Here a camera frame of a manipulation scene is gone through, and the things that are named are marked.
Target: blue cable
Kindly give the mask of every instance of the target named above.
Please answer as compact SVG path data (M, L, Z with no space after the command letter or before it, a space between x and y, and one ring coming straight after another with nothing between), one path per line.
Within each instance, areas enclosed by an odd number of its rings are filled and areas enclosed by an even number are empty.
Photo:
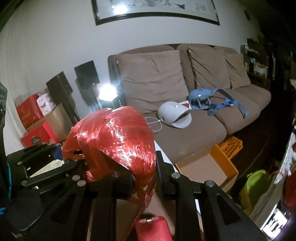
M8 162L7 162L7 170L8 170L8 179L9 179L8 197L10 200L10 198L11 198L11 172L10 172L10 166L9 166ZM0 215L4 215L6 209L7 209L6 207L0 208Z

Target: metal bolt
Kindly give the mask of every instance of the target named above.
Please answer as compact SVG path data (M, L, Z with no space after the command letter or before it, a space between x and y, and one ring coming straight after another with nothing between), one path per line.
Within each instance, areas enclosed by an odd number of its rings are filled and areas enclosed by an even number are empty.
M79 180L80 180L80 176L79 176L79 175L74 175L74 176L72 177L72 180L73 180L73 181L79 181Z
M120 177L120 173L119 172L112 172L112 177Z
M26 185L26 183L27 183L27 180L22 180L22 181L20 182L20 184L21 184L22 186Z
M77 185L80 186L80 187L84 186L85 184L86 184L85 180L80 180L80 181L77 182Z
M180 173L178 173L178 172L174 172L174 173L172 173L172 177L173 178L179 178L181 175L180 175Z
M214 183L214 181L212 181L212 180L207 180L205 183L206 183L207 186L209 186L209 187L213 187L213 186L215 186L215 183Z

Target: blue harness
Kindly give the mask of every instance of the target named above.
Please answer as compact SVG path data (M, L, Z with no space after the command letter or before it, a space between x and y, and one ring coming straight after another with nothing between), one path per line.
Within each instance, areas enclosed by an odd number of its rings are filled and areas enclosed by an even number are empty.
M215 93L219 92L226 97L222 104L212 104L210 101L210 97ZM192 109L199 110L208 110L207 114L209 116L213 116L217 110L220 110L226 106L234 106L236 105L240 112L242 113L243 118L248 115L248 111L242 107L242 105L235 100L229 93L227 93L224 89L217 88L214 90L208 89L196 89L189 93L188 96L189 104Z

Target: speaker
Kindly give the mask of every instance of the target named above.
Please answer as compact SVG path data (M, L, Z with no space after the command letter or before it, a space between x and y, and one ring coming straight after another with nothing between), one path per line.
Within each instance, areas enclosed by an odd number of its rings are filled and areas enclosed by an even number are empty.
M74 68L80 88L87 90L100 83L93 60Z
M46 83L50 95L56 104L62 103L68 98L73 89L70 86L64 72L59 73Z
M73 89L70 86L64 72L59 73L46 83L47 88L53 101L58 104L63 104L70 120L75 125L79 120L79 116L75 111L75 102L72 97Z

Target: back cushion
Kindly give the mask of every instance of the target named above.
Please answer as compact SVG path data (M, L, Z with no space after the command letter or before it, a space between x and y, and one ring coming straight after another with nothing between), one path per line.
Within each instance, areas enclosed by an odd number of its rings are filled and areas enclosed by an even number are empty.
M178 50L116 55L127 105L142 114L188 96Z
M189 59L198 88L230 88L224 51L189 47Z
M212 47L205 45L205 44L180 44L177 47L177 50L180 50L180 58L181 58L181 66L183 69L183 76L185 83L187 85L187 89L190 91L196 88L194 75L192 72L192 67L190 64L190 60L188 58L188 48L189 47L197 47L197 48L204 48L204 49L213 49Z
M242 54L225 54L227 69L229 73L231 89L248 86L251 81L248 77L246 69L244 68L244 59Z
M223 50L225 53L237 53L236 50L229 48L229 47L222 47L222 46L214 46L216 50Z
M162 51L169 51L174 50L173 47L168 45L154 45L154 46L147 46L137 49L131 49L119 54L132 54L132 53L154 53L154 52L162 52ZM109 68L109 76L110 82L114 86L117 86L117 93L122 94L122 90L120 88L121 79L119 76L117 63L116 63L116 55L110 55L108 57L108 68Z

